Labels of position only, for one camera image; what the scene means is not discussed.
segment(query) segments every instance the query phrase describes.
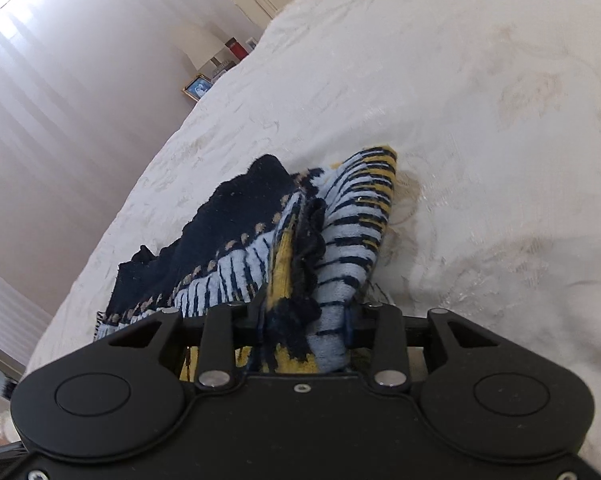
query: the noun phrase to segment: lampshade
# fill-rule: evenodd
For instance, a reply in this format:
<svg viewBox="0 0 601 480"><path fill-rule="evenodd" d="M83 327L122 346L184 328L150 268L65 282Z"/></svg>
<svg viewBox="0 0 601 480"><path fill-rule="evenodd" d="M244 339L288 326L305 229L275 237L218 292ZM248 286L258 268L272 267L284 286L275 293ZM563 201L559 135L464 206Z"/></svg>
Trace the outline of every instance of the lampshade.
<svg viewBox="0 0 601 480"><path fill-rule="evenodd" d="M172 39L176 46L189 56L196 70L200 70L206 62L225 48L223 42L210 31L193 23L176 27L172 31Z"/></svg>

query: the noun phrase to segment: white bedspread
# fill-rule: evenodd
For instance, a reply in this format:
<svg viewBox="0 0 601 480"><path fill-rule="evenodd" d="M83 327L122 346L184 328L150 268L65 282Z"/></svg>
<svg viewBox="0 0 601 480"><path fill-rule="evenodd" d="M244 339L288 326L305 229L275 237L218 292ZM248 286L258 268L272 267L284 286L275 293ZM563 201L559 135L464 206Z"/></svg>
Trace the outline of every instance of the white bedspread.
<svg viewBox="0 0 601 480"><path fill-rule="evenodd" d="M263 153L399 153L376 280L578 373L601 470L601 0L297 0L149 164L29 370L90 342L117 266Z"/></svg>

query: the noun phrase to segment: bed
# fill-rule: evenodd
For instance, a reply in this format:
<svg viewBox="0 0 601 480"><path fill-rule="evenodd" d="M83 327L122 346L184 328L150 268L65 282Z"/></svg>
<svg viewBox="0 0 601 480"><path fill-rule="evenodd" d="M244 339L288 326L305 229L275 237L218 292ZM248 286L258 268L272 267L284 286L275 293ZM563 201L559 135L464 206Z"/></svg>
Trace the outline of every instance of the bed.
<svg viewBox="0 0 601 480"><path fill-rule="evenodd" d="M601 470L601 0L295 0L149 164L28 371L88 344L117 266L263 153L398 153L375 281L582 377Z"/></svg>

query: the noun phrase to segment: striped garment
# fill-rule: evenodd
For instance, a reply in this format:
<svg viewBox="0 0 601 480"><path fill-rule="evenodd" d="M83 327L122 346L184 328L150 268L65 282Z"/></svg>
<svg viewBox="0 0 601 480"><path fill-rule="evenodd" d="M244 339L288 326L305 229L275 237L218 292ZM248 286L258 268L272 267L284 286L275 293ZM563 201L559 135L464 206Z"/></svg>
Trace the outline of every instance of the striped garment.
<svg viewBox="0 0 601 480"><path fill-rule="evenodd" d="M261 164L265 157L266 164ZM271 159L277 160L265 157L254 163L247 176L260 164L264 175L258 174L256 180L276 178L272 172L278 170ZM119 291L116 294L115 288L112 295L112 300L114 296L118 300L101 315L96 339L169 306L179 308L183 316L202 316L215 304L248 301L266 282L262 345L259 352L240 352L239 364L252 370L297 373L346 368L344 309L362 293L378 256L391 211L395 153L387 147L370 148L335 169L318 168L288 177L291 185L279 182L275 190L268 186L273 197L266 206L260 204L263 221L256 223L253 232L231 238L216 250L216 258L184 269L177 281L171 277L175 281L172 286L168 286L169 280L162 280L162 288L153 287L154 294L125 304L127 288L119 284L125 282L121 274L127 264L122 264L116 285ZM245 196L251 198L249 195L246 190ZM218 197L213 196L208 204L215 199ZM272 201L280 204L280 210L271 216ZM204 207L188 226L197 221ZM235 210L234 223L240 224L241 214L240 209ZM177 247L165 256L173 259L180 249L189 248ZM195 243L191 250L196 250ZM164 251L156 258L144 248L135 258L142 260L140 265L159 267L155 261L164 257ZM195 362L195 351L192 356ZM186 376L191 374L192 367Z"/></svg>

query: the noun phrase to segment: picture frame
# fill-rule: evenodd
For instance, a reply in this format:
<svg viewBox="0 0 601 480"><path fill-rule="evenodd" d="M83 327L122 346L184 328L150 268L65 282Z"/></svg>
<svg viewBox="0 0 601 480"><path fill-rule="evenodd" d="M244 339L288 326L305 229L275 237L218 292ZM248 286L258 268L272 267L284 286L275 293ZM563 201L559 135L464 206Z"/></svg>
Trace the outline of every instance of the picture frame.
<svg viewBox="0 0 601 480"><path fill-rule="evenodd" d="M198 102L210 89L212 88L213 83L208 77L198 74L185 88L183 88L183 93Z"/></svg>

